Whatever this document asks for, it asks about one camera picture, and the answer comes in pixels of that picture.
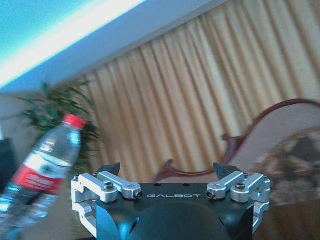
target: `sofa cushion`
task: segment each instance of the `sofa cushion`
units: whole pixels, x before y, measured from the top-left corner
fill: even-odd
[[[267,155],[292,134],[320,126],[320,107],[299,103],[270,112],[255,126],[228,165],[248,172],[262,155]]]
[[[297,132],[253,163],[271,179],[271,205],[320,198],[320,127]]]

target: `patterned fabric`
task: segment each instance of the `patterned fabric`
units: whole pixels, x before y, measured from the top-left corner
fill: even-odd
[[[291,135],[254,163],[271,179],[271,205],[320,199],[320,127]]]

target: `black speaker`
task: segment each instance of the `black speaker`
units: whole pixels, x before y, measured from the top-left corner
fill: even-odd
[[[17,161],[11,141],[9,139],[0,140],[0,193],[3,192],[16,171]]]

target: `ceiling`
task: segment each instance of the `ceiling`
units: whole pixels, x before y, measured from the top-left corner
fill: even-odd
[[[0,0],[0,88],[144,0]]]
[[[0,63],[88,4],[88,0],[0,0]]]
[[[56,85],[228,0],[0,0],[0,94]]]

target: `red bottle cap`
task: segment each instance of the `red bottle cap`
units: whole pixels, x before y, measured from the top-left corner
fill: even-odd
[[[84,120],[72,114],[66,114],[63,118],[63,122],[79,129],[83,129],[86,125],[86,122]]]

